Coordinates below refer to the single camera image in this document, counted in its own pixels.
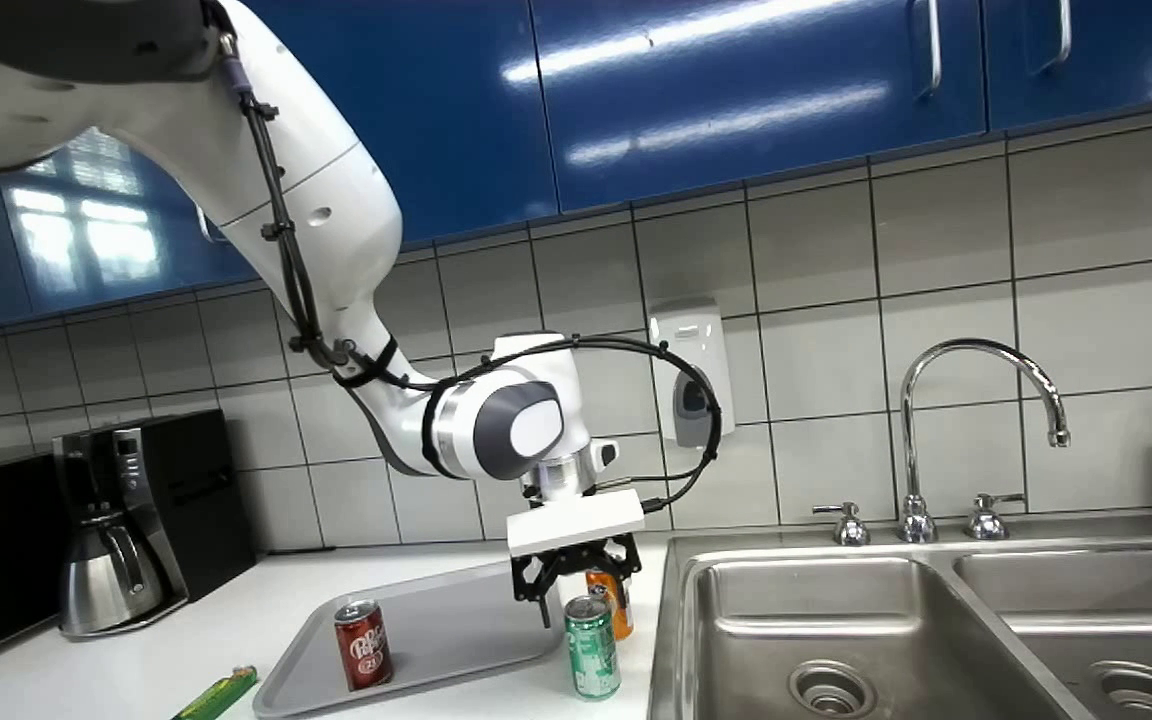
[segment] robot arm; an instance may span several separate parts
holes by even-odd
[[[467,377],[420,377],[373,303],[401,254],[401,208],[375,162],[244,4],[203,0],[199,31],[203,60],[185,60],[185,78],[140,70],[130,80],[31,70],[30,40],[12,45],[0,55],[0,169],[47,158],[83,130],[140,149],[278,293],[298,345],[367,411],[392,469],[525,482],[531,514],[508,522],[522,597],[538,601],[557,571],[609,566],[602,548],[626,545],[644,506],[638,494],[592,497],[598,446],[580,419],[568,339],[500,339],[497,359]]]

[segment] red can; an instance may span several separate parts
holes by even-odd
[[[349,689],[373,689],[392,680],[382,605],[346,601],[338,612],[338,643]]]

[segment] green object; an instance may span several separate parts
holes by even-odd
[[[172,720],[217,720],[217,718],[226,718],[241,696],[247,696],[247,689],[258,689],[258,668],[251,668],[251,666],[220,677],[203,696],[195,696],[193,706],[185,706]]]
[[[565,643],[574,689],[588,699],[603,699],[622,689],[613,608],[603,597],[575,597],[565,608]]]

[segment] kitchen counter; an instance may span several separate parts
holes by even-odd
[[[568,684],[565,652],[500,677],[459,680],[333,718],[492,718],[492,720],[639,720],[649,718],[653,641],[662,605],[664,545],[644,545],[644,571],[631,575],[638,633],[622,643],[622,692],[580,699]],[[38,633],[0,652],[0,720],[168,720],[211,680],[241,666],[271,671],[307,612],[326,601],[439,575],[456,568],[506,566],[506,548],[390,548],[271,557],[176,615],[93,643],[68,643],[61,630]],[[226,718],[247,720],[258,689]]]

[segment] sink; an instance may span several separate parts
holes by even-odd
[[[877,535],[674,540],[649,718],[1152,720],[1152,518]]]
[[[683,588],[678,718],[1062,718],[997,637],[907,557],[708,557]]]
[[[980,551],[957,571],[1098,718],[1152,718],[1152,545]]]

